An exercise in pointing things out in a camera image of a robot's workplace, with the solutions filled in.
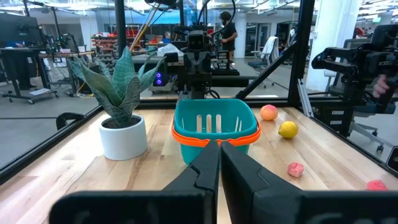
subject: laboratory room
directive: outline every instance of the laboratory room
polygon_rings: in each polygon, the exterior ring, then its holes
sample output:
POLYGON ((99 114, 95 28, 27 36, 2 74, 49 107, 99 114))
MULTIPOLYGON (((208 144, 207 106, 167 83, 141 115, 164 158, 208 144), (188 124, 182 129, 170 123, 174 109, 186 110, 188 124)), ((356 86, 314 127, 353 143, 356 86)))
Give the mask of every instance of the laboratory room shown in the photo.
POLYGON ((0 223, 398 223, 395 0, 0 6, 0 223))

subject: orange ball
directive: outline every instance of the orange ball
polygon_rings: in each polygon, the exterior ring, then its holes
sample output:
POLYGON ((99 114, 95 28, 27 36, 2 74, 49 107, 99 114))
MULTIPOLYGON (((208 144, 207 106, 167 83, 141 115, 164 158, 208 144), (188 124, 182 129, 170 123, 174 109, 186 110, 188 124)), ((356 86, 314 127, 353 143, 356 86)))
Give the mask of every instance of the orange ball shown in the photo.
POLYGON ((261 117, 266 121, 272 121, 278 117, 278 109, 272 105, 265 105, 260 110, 261 117))

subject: white pot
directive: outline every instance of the white pot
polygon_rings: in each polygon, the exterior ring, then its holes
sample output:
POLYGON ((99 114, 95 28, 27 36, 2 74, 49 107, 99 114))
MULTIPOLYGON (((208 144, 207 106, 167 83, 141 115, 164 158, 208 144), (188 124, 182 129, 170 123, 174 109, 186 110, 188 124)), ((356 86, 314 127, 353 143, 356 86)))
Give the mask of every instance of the white pot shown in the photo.
POLYGON ((104 147, 104 156, 108 159, 116 161, 128 160, 141 155, 147 150, 144 117, 138 114, 132 114, 132 117, 140 119, 140 121, 128 128, 105 128, 104 124, 110 122, 111 118, 101 123, 99 133, 104 147))

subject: potted plant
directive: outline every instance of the potted plant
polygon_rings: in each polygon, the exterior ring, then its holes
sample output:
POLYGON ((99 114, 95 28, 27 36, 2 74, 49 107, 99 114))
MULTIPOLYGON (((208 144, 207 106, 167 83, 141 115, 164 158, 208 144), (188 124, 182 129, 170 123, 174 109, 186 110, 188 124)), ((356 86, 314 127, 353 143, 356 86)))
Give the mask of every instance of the potted plant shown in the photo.
POLYGON ((78 58, 70 61, 74 74, 91 88, 98 103, 111 116, 99 127, 104 155, 108 159, 132 159, 147 149, 144 117, 132 112, 139 104, 140 93, 154 81, 156 71, 164 60, 163 58, 155 68, 144 73, 145 66, 153 55, 146 58, 136 74, 131 53, 126 47, 116 62, 113 76, 106 65, 97 59, 95 62, 99 64, 102 75, 91 71, 78 58))

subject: computer monitor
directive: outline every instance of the computer monitor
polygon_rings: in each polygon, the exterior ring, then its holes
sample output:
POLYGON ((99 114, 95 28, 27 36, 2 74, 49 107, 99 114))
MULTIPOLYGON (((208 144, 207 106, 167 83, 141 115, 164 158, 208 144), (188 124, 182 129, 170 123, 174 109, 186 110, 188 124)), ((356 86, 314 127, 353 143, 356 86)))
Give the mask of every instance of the computer monitor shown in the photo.
POLYGON ((17 16, 0 13, 0 42, 27 41, 41 43, 41 30, 37 19, 29 16, 17 16))

